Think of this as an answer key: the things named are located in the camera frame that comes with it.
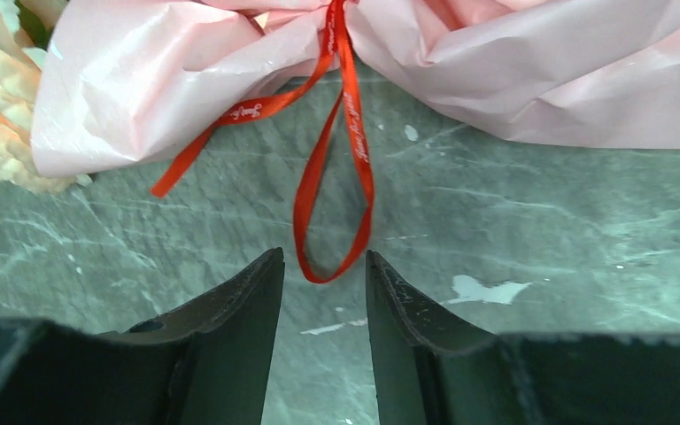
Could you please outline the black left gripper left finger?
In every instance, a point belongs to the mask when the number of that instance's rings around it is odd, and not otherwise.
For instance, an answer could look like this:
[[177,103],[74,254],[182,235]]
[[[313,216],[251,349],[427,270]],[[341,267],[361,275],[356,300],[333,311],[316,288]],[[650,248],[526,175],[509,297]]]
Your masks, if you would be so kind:
[[0,319],[0,424],[258,424],[282,250],[125,332]]

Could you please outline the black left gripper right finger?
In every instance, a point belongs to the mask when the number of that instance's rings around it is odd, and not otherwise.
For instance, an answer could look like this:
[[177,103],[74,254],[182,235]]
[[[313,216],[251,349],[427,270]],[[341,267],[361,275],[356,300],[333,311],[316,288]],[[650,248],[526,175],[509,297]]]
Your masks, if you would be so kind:
[[366,301],[382,424],[680,424],[680,334],[494,334],[375,251]]

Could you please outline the pink flower bouquet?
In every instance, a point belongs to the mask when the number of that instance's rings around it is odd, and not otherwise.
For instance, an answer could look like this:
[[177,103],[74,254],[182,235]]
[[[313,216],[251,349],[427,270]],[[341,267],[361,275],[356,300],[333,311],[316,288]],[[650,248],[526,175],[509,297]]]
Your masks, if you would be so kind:
[[[0,1],[0,181],[33,192],[171,158],[309,74],[325,1]],[[680,149],[680,1],[348,1],[358,58],[499,138]]]

